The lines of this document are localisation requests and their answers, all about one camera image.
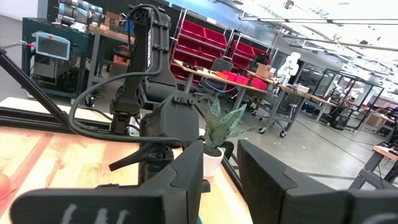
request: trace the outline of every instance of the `pipe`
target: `pipe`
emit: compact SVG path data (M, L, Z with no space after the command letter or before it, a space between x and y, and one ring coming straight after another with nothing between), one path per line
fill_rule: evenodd
M297 39L297 40L308 40L308 41L314 41L314 42L322 42L322 43L327 43L327 44L340 44L340 45L345 45L345 46L350 46L350 47L362 47L362 48L367 48L367 49L388 50L388 51L398 52L398 49L393 49L390 47L378 47L378 46L364 45L364 44L336 43L336 42L329 41L329 40L318 40L318 39L311 39L311 38L306 38L306 37L295 37L292 35L283 35L283 37L290 38L290 39Z

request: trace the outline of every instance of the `screen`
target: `screen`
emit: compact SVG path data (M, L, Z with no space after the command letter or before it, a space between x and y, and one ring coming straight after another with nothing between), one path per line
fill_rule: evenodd
M63 58L68 57L68 44L45 37L39 37L39 52L55 55Z

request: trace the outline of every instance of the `table leg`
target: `table leg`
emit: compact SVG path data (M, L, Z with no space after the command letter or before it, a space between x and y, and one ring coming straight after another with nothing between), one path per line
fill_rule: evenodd
M193 73L190 73L188 76L187 83L185 84L185 89L184 89L185 93L189 93L189 89L191 89L192 86L192 81L193 81Z
M279 105L282 102L285 93L286 93L285 91L280 90L278 98L276 99L276 104L273 105L272 110L269 113L269 116L267 118L266 125L264 126L265 129L267 129L269 127L269 125L272 123L272 120L275 117L276 111L278 110Z
M316 122L319 122L319 120L322 117L322 114L325 112L325 109L326 109L326 104L323 104L321 109L319 110L319 114L318 114L317 118L315 119Z
M286 131L286 132L289 131L290 128L293 126L293 123L294 123L294 121L296 120L296 117L297 117L297 115L299 114L299 112L300 112L300 110L301 110L301 107L303 107L304 101L305 101L305 97L301 97L300 101L298 101L296 110L294 111L294 113L293 113L293 115L292 115L292 118L291 118L292 122L291 122L291 123L287 123L287 126L286 126L286 128L285 128L285 131Z
M382 154L374 152L369 161L363 167L363 169L369 172L373 172L375 168L379 165L383 157L384 156ZM355 178L354 182L351 184L349 189L360 189L364 184L365 184L365 179L358 174L358 176Z
M246 93L246 88L241 87L241 89L239 90L238 95L236 97L236 101L235 101L234 107L232 107L233 111L239 109L239 106L242 103L243 96L244 96L245 93Z
M90 71L88 73L87 88L90 88L93 85L95 68L96 68L97 59L98 59L98 49L100 47L100 38L101 38L101 35L95 34L94 45L93 45L93 54L91 55L91 62L90 62Z
M360 125L360 127L358 128L358 130L362 130L362 127L364 126L364 124L366 124L368 122L368 119L371 117L372 113L368 113L368 115L366 115L365 120L363 120L362 124Z

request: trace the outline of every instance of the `cardboard box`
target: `cardboard box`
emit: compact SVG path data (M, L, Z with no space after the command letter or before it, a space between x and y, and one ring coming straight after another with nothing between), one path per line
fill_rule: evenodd
M109 27L111 19L113 19L115 21L115 24L119 24L119 15L118 14L115 14L113 12L106 12L105 16L106 16L105 25L107 25L108 27Z
M378 113L380 114L386 114L388 113L388 110L385 110L384 108L380 108L378 110L376 110ZM375 114L371 114L368 122L366 122L368 125L371 125L373 127L378 128L380 126L380 124L383 122L383 119L381 119L379 116L375 115Z
M258 67L256 70L256 75L260 76L261 78L268 78L271 79L274 77L274 71L269 65L263 65L258 63Z

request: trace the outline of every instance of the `wooden table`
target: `wooden table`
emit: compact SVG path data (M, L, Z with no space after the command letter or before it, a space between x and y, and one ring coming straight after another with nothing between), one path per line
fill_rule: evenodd
M384 157L392 159L393 161L398 161L398 156L388 152L389 150L391 149L381 146L373 146L373 155L359 172L358 176L355 178L354 182L349 188L360 189L365 182L368 182L377 189L397 189L390 182L373 173Z
M40 103L7 98L0 106L45 112ZM69 107L60 106L69 111ZM108 122L78 110L76 116ZM75 134L0 127L0 171L15 191L0 203L0 224L11 223L9 207L24 192L41 188L93 188L100 184L137 184L137 164L114 172L108 165L138 150L138 144L90 139ZM208 178L211 192L202 194L199 215L207 223L252 223L248 207L222 166Z
M221 81L223 83L227 83L227 84L231 84L231 85L234 85L234 86L241 87L239 89L239 92L238 92L238 95L236 97L236 101L235 101L235 104L234 104L232 110L236 110L236 109L239 108L240 104L242 103L242 99L243 99L243 96L244 96L244 94L246 92L246 89L255 90L255 91L258 91L260 93L267 94L267 92L265 90L259 90L257 88L254 88L253 86L243 85L243 84L240 84L240 83L232 82L230 80L226 80L224 78L218 77L217 75L215 75L213 73L209 73L208 69L204 68L203 71L194 71L192 69L184 67L182 65L182 62L179 61L179 60L174 60L174 63L176 65L178 65L180 68L182 68L183 70L185 70L186 72L189 72L187 84L185 84L185 89L184 89L185 93L189 93L189 90L191 89L191 85L192 85L192 81L193 81L193 76L194 75L199 75L199 76L204 77L204 78L210 78L212 80L217 80L217 81Z

